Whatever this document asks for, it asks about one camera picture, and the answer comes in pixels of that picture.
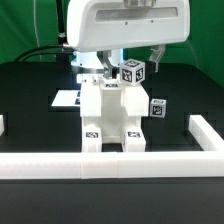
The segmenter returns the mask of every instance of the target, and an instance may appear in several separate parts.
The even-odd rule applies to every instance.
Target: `cable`
[[[37,0],[33,0],[33,23],[34,23],[37,47],[40,47],[40,39],[39,39],[39,33],[37,29]]]
[[[26,51],[24,52],[23,54],[21,54],[20,56],[18,56],[14,62],[19,62],[23,57],[33,53],[33,52],[36,52],[36,51],[42,51],[42,50],[47,50],[47,49],[54,49],[54,48],[63,48],[63,45],[60,44],[60,45],[49,45],[49,46],[43,46],[43,47],[37,47],[37,48],[34,48],[34,49],[31,49],[29,51]]]
[[[22,62],[26,61],[28,58],[31,58],[31,57],[35,57],[35,56],[42,56],[42,55],[56,55],[57,52],[46,52],[46,53],[36,53],[36,54],[30,54],[30,55],[27,55],[25,58],[23,58],[23,60],[21,60]],[[68,54],[68,55],[73,55],[73,52],[63,52],[61,54]]]
[[[190,47],[190,49],[191,49],[191,53],[193,54],[193,56],[194,56],[194,60],[195,60],[195,66],[196,66],[196,68],[197,69],[199,69],[199,60],[198,60],[198,56],[197,56],[197,54],[196,54],[196,52],[195,52],[195,50],[194,50],[194,48],[193,48],[193,46],[192,46],[192,44],[190,43],[190,41],[187,39],[187,44],[188,44],[188,46]]]
[[[63,44],[67,40],[66,40],[64,19],[63,19],[62,0],[56,0],[56,7],[57,7],[58,32],[59,32],[58,43]]]
[[[36,54],[30,54],[30,55],[27,55],[25,58],[23,58],[23,60],[21,61],[26,61],[28,58],[31,58],[31,57],[35,57],[35,56],[42,56],[42,55],[53,55],[53,54],[56,54],[55,52],[48,52],[48,53],[36,53]]]

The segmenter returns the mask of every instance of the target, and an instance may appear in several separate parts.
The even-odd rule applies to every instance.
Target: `white cube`
[[[123,103],[128,116],[148,116],[149,97],[141,84],[125,86]]]
[[[123,152],[144,152],[146,141],[141,128],[128,128],[122,139]]]
[[[90,125],[83,128],[82,152],[101,152],[102,134],[101,128]]]
[[[166,100],[152,99],[150,103],[150,116],[151,117],[165,117],[166,114]]]
[[[145,80],[145,63],[129,59],[120,65],[120,78],[122,82],[136,86]]]
[[[80,96],[81,117],[101,116],[101,93],[99,83],[82,83]]]

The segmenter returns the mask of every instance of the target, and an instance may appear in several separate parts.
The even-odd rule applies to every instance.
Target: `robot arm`
[[[80,52],[183,42],[189,0],[71,0],[67,35]]]

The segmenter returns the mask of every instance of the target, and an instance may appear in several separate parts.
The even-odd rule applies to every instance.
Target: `black and white pattern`
[[[143,79],[143,68],[136,71],[136,82]]]
[[[86,132],[87,138],[98,138],[99,134],[97,132]]]
[[[136,66],[138,66],[140,64],[136,61],[128,61],[127,63],[125,63],[125,65],[128,67],[131,67],[131,68],[135,68]]]
[[[105,85],[106,88],[118,88],[117,84],[106,84]]]
[[[125,142],[126,142],[126,137],[125,137],[125,135],[124,135],[124,139],[123,139],[123,143],[122,143],[122,144],[123,144],[123,148],[126,147],[126,143],[125,143]]]
[[[131,138],[141,138],[141,135],[140,135],[139,132],[129,131],[128,132],[128,137],[131,137]]]
[[[132,72],[126,69],[122,69],[122,80],[132,82]]]
[[[153,100],[153,103],[164,104],[164,100]]]
[[[152,114],[153,115],[162,115],[162,107],[161,106],[153,106]]]
[[[75,105],[80,105],[80,98],[76,98]]]

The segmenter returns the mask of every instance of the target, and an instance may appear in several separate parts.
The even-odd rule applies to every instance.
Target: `white wall segment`
[[[0,179],[154,177],[224,177],[224,152],[0,154]]]
[[[224,140],[201,115],[191,115],[189,131],[204,151],[223,151]]]

